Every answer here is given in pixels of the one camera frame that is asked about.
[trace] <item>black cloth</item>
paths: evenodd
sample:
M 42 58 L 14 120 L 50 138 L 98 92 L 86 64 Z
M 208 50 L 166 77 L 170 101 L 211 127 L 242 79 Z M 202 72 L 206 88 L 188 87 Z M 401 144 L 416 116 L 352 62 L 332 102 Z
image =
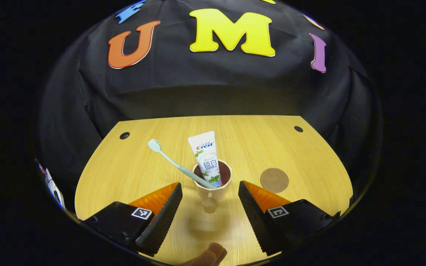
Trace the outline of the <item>black cloth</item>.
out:
M 65 198 L 74 198 L 91 154 L 118 121 L 175 116 L 292 115 L 303 117 L 328 141 L 352 182 L 354 166 L 375 168 L 380 139 L 379 104 L 372 81 L 346 45 L 325 25 L 311 24 L 298 10 L 276 1 L 147 0 L 119 24 L 115 12 L 83 33 L 52 69 L 41 98 L 39 160 Z M 274 57 L 233 51 L 218 37 L 215 52 L 191 52 L 196 18 L 189 13 L 216 8 L 236 22 L 244 13 L 270 17 Z M 159 20 L 149 53 L 135 65 L 108 65 L 108 41 L 128 31 L 124 53 L 138 45 L 138 26 Z M 313 33 L 325 41 L 327 71 L 311 68 Z

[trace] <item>toothbrush head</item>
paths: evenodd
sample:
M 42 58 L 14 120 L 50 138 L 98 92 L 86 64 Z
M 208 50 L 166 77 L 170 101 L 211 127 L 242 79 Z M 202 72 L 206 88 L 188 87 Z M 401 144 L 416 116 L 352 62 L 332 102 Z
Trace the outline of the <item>toothbrush head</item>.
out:
M 147 143 L 147 145 L 151 150 L 155 151 L 156 153 L 160 153 L 160 143 L 157 140 L 152 139 Z

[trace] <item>wooden table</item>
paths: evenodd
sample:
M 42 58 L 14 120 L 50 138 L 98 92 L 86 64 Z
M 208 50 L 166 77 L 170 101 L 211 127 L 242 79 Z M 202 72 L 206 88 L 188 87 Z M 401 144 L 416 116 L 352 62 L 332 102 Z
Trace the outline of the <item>wooden table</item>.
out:
M 233 180 L 215 212 L 203 210 L 193 181 L 147 146 L 157 139 L 175 162 L 192 168 L 196 159 L 187 138 L 215 131 L 218 158 L 230 165 Z M 120 135 L 129 132 L 124 140 Z M 173 182 L 183 199 L 157 261 L 177 264 L 198 256 L 210 242 L 228 255 L 221 265 L 269 258 L 260 249 L 238 197 L 239 182 L 261 186 L 261 173 L 279 168 L 289 186 L 278 193 L 290 201 L 307 199 L 330 215 L 349 207 L 348 174 L 327 142 L 299 116 L 189 116 L 119 122 L 91 156 L 78 182 L 79 219 L 120 201 L 126 204 Z

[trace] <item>toothpaste tube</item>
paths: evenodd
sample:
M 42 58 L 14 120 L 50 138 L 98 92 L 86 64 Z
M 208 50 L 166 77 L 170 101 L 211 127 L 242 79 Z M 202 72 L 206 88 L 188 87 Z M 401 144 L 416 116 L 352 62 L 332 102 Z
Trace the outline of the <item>toothpaste tube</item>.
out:
M 216 156 L 214 131 L 188 138 L 202 172 L 203 179 L 215 187 L 221 187 L 220 165 Z

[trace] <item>orange letter u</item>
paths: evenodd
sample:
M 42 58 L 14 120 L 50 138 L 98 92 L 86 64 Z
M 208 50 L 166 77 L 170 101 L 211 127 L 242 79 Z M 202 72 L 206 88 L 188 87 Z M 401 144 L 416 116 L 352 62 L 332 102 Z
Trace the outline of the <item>orange letter u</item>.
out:
M 114 69 L 121 69 L 128 66 L 132 66 L 137 62 L 141 61 L 151 49 L 152 33 L 154 32 L 154 27 L 159 25 L 159 23 L 160 21 L 156 20 L 137 27 L 136 30 L 139 32 L 139 44 L 137 45 L 137 49 L 129 55 L 125 55 L 123 53 L 123 47 L 126 37 L 130 35 L 131 32 L 125 31 L 113 37 L 108 42 L 109 66 Z

